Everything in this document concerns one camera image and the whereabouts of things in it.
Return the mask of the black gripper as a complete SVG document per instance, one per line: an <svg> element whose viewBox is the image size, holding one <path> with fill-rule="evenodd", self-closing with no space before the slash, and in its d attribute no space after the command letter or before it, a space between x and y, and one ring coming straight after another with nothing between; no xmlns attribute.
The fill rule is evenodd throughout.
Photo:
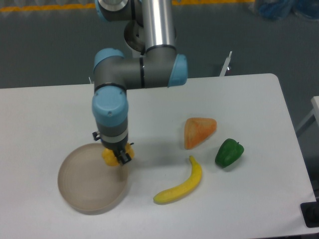
<svg viewBox="0 0 319 239"><path fill-rule="evenodd" d="M112 150L113 153L118 156L118 162L121 165L125 165L132 160L130 155L125 152L125 146L128 143L128 134L126 134L125 137L110 137L108 140L107 137L99 131L93 132L92 135L95 141L100 141L105 148Z"/></svg>

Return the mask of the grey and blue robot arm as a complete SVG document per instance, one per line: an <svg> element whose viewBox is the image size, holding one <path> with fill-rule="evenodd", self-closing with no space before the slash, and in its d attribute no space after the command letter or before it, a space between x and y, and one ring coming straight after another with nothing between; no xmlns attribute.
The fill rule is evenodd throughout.
<svg viewBox="0 0 319 239"><path fill-rule="evenodd" d="M142 28L140 57L127 59L114 48L94 58L92 112L98 130L95 140L124 165L131 161L128 142L127 90L184 85L187 59L175 47L176 32L169 0L98 0L98 15L107 21L127 20Z"/></svg>

